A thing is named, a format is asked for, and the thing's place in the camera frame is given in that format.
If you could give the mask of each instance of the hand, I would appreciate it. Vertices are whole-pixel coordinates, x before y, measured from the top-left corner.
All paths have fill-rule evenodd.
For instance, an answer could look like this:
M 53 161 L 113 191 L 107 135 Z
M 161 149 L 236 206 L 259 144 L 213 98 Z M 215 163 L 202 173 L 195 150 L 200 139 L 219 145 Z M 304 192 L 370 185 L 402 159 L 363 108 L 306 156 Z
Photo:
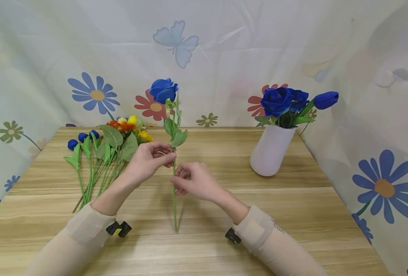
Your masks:
M 168 143 L 159 141 L 139 145 L 120 177 L 129 179 L 135 188 L 139 187 L 152 177 L 160 166 L 173 166 L 177 157 L 173 150 Z
M 195 197 L 217 203 L 226 194 L 204 163 L 182 163 L 170 182 L 177 187 L 177 195 L 188 192 Z

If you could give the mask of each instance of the tabletop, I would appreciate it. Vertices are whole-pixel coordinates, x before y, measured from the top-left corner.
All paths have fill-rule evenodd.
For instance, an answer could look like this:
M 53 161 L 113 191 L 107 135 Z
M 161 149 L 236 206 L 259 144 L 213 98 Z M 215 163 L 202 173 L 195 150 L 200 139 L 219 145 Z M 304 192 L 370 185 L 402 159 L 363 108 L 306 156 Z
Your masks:
M 60 128 L 0 203 L 0 275 L 21 275 L 73 217 L 79 182 L 63 157 L 71 154 L 67 141 L 89 130 Z M 162 128 L 148 131 L 155 140 L 169 140 Z M 388 275 L 297 134 L 276 175 L 252 171 L 250 154 L 262 131 L 189 128 L 178 162 L 206 163 L 225 188 L 274 217 L 330 276 Z M 129 196 L 117 220 L 133 230 L 125 238 L 111 237 L 83 275 L 273 275 L 242 244 L 224 238 L 231 221 L 214 204 L 178 197 L 175 233 L 171 174 L 172 169 L 159 169 Z

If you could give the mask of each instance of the flower center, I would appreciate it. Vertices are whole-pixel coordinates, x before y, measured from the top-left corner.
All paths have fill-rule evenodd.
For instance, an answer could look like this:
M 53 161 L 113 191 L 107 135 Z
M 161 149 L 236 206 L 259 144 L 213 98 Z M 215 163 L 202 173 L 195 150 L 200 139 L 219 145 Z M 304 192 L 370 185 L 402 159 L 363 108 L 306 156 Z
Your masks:
M 102 101 L 104 97 L 104 93 L 101 92 L 100 90 L 93 90 L 90 93 L 90 96 L 92 97 L 93 100 L 95 101 Z
M 378 194 L 382 195 L 383 197 L 392 197 L 395 195 L 395 187 L 393 187 L 393 184 L 389 183 L 383 178 L 376 182 L 374 191 L 378 192 Z
M 159 111 L 161 111 L 161 109 L 163 109 L 163 107 L 160 104 L 158 104 L 157 102 L 154 102 L 153 104 L 150 105 L 150 109 L 152 111 L 159 112 Z

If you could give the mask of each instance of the black clip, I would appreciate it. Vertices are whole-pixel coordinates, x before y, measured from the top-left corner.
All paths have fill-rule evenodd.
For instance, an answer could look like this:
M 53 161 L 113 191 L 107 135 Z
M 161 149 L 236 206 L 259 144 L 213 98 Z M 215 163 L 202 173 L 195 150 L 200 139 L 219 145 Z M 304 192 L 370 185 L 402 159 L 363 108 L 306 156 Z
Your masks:
M 109 235 L 119 236 L 120 238 L 124 238 L 131 230 L 132 227 L 129 226 L 125 221 L 123 221 L 122 224 L 119 224 L 116 220 L 106 228 L 106 232 Z
M 235 243 L 235 244 L 240 244 L 241 243 L 241 238 L 239 238 L 236 233 L 234 232 L 233 228 L 230 228 L 227 233 L 225 234 L 225 237 Z

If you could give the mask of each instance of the arm sleeve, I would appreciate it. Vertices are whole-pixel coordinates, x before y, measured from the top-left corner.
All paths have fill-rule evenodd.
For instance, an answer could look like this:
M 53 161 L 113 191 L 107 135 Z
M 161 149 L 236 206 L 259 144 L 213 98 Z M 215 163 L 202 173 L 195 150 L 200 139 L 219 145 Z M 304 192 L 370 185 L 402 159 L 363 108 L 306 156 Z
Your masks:
M 247 217 L 233 229 L 242 244 L 276 275 L 328 276 L 297 241 L 256 206 L 250 207 Z
M 103 247 L 109 237 L 106 228 L 115 218 L 102 215 L 87 204 L 38 253 L 24 275 L 79 275 L 89 259 Z

